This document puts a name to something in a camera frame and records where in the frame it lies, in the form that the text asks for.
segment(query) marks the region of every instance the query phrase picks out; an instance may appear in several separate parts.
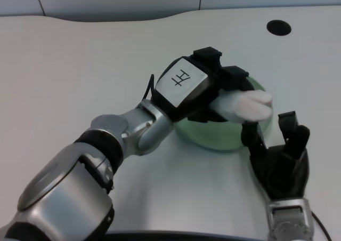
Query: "black cable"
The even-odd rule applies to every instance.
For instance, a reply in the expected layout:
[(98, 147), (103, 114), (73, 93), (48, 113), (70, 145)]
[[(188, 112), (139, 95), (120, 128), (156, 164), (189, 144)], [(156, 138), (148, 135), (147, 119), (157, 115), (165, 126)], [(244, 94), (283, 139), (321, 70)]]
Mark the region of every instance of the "black cable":
[(153, 96), (153, 92), (154, 92), (154, 74), (151, 74), (151, 76), (150, 76), (150, 78), (149, 78), (147, 90), (145, 91), (142, 100), (145, 99), (145, 98), (147, 98), (147, 95), (148, 95), (148, 93), (149, 93), (149, 89), (150, 89), (150, 91), (151, 91), (151, 95)]
[(330, 235), (328, 234), (328, 231), (326, 230), (326, 228), (324, 227), (324, 225), (322, 224), (322, 222), (320, 221), (320, 219), (316, 216), (316, 214), (314, 214), (314, 212), (311, 212), (312, 216), (314, 217), (315, 221), (318, 223), (318, 225), (320, 226), (320, 228), (322, 229), (323, 233), (325, 234), (326, 238), (328, 241), (332, 241)]

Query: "white object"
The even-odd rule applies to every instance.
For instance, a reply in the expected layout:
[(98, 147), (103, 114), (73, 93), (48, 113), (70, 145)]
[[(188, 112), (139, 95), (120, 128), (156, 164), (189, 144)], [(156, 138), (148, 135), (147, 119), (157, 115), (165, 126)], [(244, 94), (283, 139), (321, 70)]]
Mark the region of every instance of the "white object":
[(271, 117), (272, 109), (267, 106), (271, 102), (271, 94), (262, 90), (221, 91), (210, 107), (231, 122), (259, 122)]
[[(306, 197), (331, 237), (341, 236), (341, 6), (197, 11), (142, 22), (0, 18), (0, 226), (28, 182), (101, 114), (142, 99), (151, 74), (212, 46), (311, 130)], [(292, 26), (275, 36), (266, 24)], [(276, 118), (267, 146), (284, 144)], [(264, 201), (247, 149), (204, 150), (171, 134), (151, 155), (123, 162), (111, 193), (111, 230), (197, 231), (265, 240)], [(315, 240), (325, 240), (315, 226)]]
[(207, 74), (185, 59), (180, 59), (158, 81), (155, 89), (174, 107), (207, 79)]

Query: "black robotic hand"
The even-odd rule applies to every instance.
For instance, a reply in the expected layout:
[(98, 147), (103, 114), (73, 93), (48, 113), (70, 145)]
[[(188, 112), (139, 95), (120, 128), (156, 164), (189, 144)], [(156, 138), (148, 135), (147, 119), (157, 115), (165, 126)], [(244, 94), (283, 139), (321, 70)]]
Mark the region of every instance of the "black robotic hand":
[(310, 131), (298, 125), (295, 112), (279, 115), (285, 145), (265, 146), (258, 123), (244, 123), (241, 140), (249, 148), (250, 161), (270, 200), (303, 197), (309, 176), (306, 144)]

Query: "white fingertip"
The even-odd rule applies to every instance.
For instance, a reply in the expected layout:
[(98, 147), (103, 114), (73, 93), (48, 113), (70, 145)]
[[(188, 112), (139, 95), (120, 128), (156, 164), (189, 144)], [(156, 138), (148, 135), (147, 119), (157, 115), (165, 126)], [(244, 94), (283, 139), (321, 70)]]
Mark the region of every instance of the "white fingertip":
[(211, 102), (209, 106), (228, 121), (242, 123), (244, 120), (236, 115), (241, 95), (241, 91), (222, 91), (218, 98)]
[(259, 122), (272, 116), (272, 96), (264, 91), (221, 91), (210, 107), (231, 122)]
[(248, 97), (242, 97), (240, 98), (235, 113), (239, 118), (245, 119), (246, 121), (259, 122), (270, 118), (272, 109)]
[(246, 91), (243, 95), (262, 104), (270, 104), (272, 102), (272, 95), (262, 90)]

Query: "robot forearm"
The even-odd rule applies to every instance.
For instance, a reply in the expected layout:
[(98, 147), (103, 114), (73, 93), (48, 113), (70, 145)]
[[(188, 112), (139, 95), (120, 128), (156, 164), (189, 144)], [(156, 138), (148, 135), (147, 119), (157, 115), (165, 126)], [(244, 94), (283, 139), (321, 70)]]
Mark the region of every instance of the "robot forearm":
[(114, 210), (113, 176), (129, 155), (155, 150), (172, 122), (148, 100), (123, 115), (103, 115), (28, 184), (6, 238), (97, 240)]

